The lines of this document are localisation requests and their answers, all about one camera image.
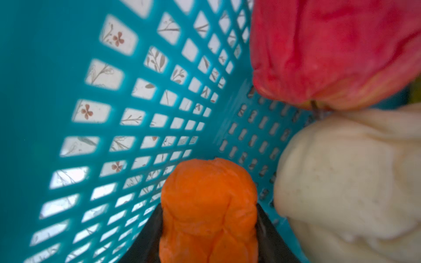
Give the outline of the cream garlic bulb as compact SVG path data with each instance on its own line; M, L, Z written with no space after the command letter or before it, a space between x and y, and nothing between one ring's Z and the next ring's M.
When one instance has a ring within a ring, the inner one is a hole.
M420 262L420 104L304 128L280 157L273 197L313 263Z

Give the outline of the orange mandarin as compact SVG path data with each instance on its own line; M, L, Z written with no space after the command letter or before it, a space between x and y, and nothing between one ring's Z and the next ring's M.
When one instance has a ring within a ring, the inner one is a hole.
M161 192L163 263L256 263L257 188L238 164L179 163Z

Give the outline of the red apple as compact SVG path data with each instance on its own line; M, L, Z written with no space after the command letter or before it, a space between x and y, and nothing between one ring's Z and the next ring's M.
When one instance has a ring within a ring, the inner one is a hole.
M421 72L420 1L255 1L253 85L268 99L354 110Z

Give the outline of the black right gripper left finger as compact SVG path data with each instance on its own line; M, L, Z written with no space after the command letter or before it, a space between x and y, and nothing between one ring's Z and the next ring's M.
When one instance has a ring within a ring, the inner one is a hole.
M163 210L159 203L138 237L119 263L160 263L159 243L163 229Z

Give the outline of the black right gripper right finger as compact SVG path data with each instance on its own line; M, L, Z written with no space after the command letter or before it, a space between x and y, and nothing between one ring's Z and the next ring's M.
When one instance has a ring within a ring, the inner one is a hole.
M288 248L260 204L255 225L258 240L258 263L300 263Z

